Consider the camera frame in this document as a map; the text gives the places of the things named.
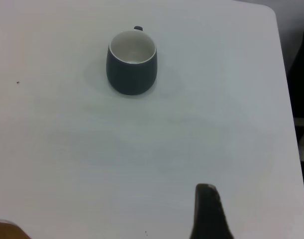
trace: table surface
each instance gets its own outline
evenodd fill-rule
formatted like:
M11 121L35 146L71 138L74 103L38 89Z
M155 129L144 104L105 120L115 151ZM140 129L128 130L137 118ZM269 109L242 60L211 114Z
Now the table surface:
M141 25L153 88L115 92L108 42ZM304 239L276 17L233 1L0 1L0 219L38 239L187 239L212 183L236 239Z

